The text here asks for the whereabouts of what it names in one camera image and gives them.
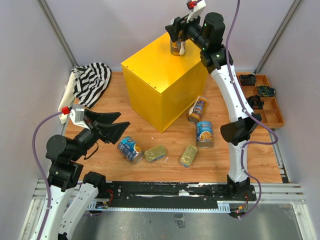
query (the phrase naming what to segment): yellow box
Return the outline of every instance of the yellow box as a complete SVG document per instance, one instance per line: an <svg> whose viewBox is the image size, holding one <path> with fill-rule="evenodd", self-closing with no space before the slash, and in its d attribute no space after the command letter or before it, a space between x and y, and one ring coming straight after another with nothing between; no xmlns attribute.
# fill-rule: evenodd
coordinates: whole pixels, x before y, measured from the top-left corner
<svg viewBox="0 0 320 240"><path fill-rule="evenodd" d="M161 133L202 94L208 75L200 49L188 40L185 54L174 56L167 33L121 66L133 110Z"/></svg>

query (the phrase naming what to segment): can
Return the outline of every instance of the can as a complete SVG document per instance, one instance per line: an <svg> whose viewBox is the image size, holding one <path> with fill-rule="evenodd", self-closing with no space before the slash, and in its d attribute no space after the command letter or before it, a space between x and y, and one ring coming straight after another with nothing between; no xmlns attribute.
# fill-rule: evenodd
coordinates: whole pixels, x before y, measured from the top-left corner
<svg viewBox="0 0 320 240"><path fill-rule="evenodd" d="M179 32L178 40L176 42L172 42L170 38L170 52L175 56L183 56L186 51L186 41L183 41L181 46L181 34L182 34L182 31Z"/></svg>
<svg viewBox="0 0 320 240"><path fill-rule="evenodd" d="M209 121L200 121L196 124L195 145L199 148L210 148L213 146L212 124Z"/></svg>
<svg viewBox="0 0 320 240"><path fill-rule="evenodd" d="M198 152L198 149L195 146L192 146L192 145L187 146L180 158L181 165L184 166L185 168L190 167L197 152Z"/></svg>
<svg viewBox="0 0 320 240"><path fill-rule="evenodd" d="M144 157L149 163L163 159L165 156L166 149L162 145L155 146L144 152Z"/></svg>
<svg viewBox="0 0 320 240"><path fill-rule="evenodd" d="M188 120L193 124L198 123L201 120L202 116L204 115L207 105L208 105L207 99L203 96L200 96L196 100L193 107L190 109Z"/></svg>
<svg viewBox="0 0 320 240"><path fill-rule="evenodd" d="M132 164L138 163L144 157L144 151L130 136L121 140L118 149Z"/></svg>

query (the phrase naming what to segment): gray wall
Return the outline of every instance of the gray wall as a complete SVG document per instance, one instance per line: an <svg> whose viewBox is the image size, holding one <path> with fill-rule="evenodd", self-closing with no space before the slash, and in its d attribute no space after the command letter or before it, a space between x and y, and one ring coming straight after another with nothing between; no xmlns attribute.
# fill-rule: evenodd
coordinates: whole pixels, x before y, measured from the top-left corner
<svg viewBox="0 0 320 240"><path fill-rule="evenodd" d="M263 73L277 90L285 126L277 131L288 172L300 183L320 238L320 2L304 1Z"/></svg>
<svg viewBox="0 0 320 240"><path fill-rule="evenodd" d="M120 63L165 33L175 17L189 14L187 0L47 0L79 65L104 62L113 70ZM263 57L292 0L241 1L230 40L238 70L253 70ZM202 14L223 15L227 31L236 0L207 0Z"/></svg>
<svg viewBox="0 0 320 240"><path fill-rule="evenodd" d="M71 65L37 1L0 2L0 239L18 239L38 178L32 154L37 124L57 111ZM59 119L40 129L36 148L46 170L47 139Z"/></svg>

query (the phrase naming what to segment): black and white striped fabric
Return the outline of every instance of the black and white striped fabric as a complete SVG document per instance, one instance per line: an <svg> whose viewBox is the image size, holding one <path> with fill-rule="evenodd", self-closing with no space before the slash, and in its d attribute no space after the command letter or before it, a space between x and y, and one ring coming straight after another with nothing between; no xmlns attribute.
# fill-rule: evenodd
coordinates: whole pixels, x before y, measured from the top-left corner
<svg viewBox="0 0 320 240"><path fill-rule="evenodd" d="M111 79L111 69L102 62L94 62L88 66L75 66L75 87L73 95L79 104L91 109L104 94Z"/></svg>

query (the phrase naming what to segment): wooden tray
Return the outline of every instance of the wooden tray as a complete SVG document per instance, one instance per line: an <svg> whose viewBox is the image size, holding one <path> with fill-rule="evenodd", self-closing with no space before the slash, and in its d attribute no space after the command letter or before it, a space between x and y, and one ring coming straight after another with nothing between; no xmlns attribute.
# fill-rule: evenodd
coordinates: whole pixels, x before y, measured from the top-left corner
<svg viewBox="0 0 320 240"><path fill-rule="evenodd" d="M238 81L240 83L240 86L243 90L245 98L249 98L253 95L259 95L257 87L259 86L269 86L270 82L268 80L268 77L263 74L256 74L256 83L254 86L242 86L239 76L240 75L247 75L252 74L248 72L237 72L236 76L238 78ZM264 101L264 105L261 110L255 109L253 110L255 113L259 113L262 116L262 123L264 123L267 127L271 129L279 129L285 125L284 117L282 116L282 113L280 111L277 99L275 96L271 97L261 97L261 100Z"/></svg>

